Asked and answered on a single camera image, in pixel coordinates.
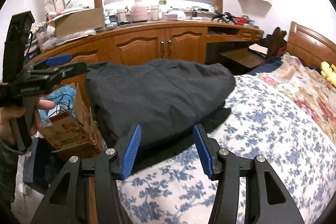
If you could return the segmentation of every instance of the cabinet door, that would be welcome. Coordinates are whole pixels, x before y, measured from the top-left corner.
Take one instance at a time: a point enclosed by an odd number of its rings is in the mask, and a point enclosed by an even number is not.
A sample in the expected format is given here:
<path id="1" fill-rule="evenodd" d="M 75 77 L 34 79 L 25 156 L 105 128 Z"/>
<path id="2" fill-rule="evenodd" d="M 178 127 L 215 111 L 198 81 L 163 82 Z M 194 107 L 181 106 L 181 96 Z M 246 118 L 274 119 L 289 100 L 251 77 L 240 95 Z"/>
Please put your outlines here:
<path id="1" fill-rule="evenodd" d="M 128 66 L 164 58 L 164 40 L 164 29 L 130 32 L 106 38 L 110 60 Z"/>
<path id="2" fill-rule="evenodd" d="M 80 45 L 78 47 L 71 48 L 69 50 L 66 50 L 65 52 L 60 53 L 59 55 L 63 54 L 72 55 L 73 59 L 71 63 L 77 61 L 84 61 L 85 63 L 97 63 L 106 62 L 109 60 L 109 55 L 106 49 L 106 43 L 104 38 Z M 84 78 L 85 75 L 78 75 L 69 79 L 65 79 L 62 81 L 62 85 L 78 83 L 83 102 L 85 103 L 86 107 L 89 108 L 89 99 L 84 89 Z"/>
<path id="3" fill-rule="evenodd" d="M 205 62 L 207 27 L 166 28 L 168 59 Z"/>

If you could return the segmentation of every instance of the person's arm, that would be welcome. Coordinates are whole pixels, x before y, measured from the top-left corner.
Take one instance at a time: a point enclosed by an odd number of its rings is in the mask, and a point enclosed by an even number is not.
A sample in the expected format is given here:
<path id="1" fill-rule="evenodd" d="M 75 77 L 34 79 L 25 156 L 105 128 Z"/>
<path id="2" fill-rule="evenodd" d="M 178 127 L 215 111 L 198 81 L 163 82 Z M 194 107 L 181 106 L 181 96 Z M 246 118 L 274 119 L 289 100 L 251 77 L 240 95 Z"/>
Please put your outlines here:
<path id="1" fill-rule="evenodd" d="M 54 107 L 55 104 L 51 101 L 39 100 L 37 103 L 39 109 L 53 109 Z M 9 208 L 15 199 L 18 157 L 23 155 L 16 150 L 16 140 L 12 134 L 9 119 L 21 117 L 24 112 L 24 108 L 17 106 L 0 108 L 0 200 Z M 40 115 L 35 110 L 31 134 L 36 134 L 41 126 Z"/>

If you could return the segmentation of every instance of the cabinet handle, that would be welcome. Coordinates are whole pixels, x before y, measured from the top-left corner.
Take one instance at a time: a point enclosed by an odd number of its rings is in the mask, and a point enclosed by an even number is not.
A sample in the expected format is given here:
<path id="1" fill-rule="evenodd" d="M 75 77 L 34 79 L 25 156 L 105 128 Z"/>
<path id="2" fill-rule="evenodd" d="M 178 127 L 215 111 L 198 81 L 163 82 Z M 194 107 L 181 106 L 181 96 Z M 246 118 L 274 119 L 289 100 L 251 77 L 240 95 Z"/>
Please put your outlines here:
<path id="1" fill-rule="evenodd" d="M 164 41 L 161 41 L 161 58 L 163 58 L 165 54 L 165 43 Z"/>
<path id="2" fill-rule="evenodd" d="M 168 40 L 168 54 L 171 54 L 171 41 Z"/>

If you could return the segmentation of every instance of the human hand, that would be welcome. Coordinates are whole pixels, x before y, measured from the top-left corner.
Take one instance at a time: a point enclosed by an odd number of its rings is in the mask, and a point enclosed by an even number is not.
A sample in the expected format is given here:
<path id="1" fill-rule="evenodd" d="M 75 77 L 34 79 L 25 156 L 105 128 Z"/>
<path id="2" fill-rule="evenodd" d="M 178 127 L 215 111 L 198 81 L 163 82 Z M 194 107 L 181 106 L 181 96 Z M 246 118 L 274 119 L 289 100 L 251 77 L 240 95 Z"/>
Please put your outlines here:
<path id="1" fill-rule="evenodd" d="M 42 127 L 42 121 L 37 109 L 50 110 L 55 107 L 55 103 L 48 100 L 39 99 L 34 110 L 34 120 L 31 127 L 31 135 L 35 135 L 39 128 Z M 16 139 L 12 133 L 9 120 L 11 118 L 19 118 L 25 113 L 23 107 L 10 106 L 0 108 L 0 138 L 9 146 L 16 144 Z"/>

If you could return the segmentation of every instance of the wooden headboard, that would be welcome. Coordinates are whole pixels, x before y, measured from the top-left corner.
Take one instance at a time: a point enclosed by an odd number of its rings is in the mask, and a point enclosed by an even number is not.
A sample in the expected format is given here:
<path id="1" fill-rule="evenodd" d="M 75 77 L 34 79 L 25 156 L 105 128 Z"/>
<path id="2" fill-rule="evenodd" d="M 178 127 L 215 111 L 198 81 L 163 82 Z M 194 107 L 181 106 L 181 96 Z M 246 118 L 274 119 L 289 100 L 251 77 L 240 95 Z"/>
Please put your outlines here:
<path id="1" fill-rule="evenodd" d="M 309 66 L 320 66 L 322 61 L 336 64 L 336 44 L 296 22 L 291 24 L 286 52 L 302 58 Z"/>

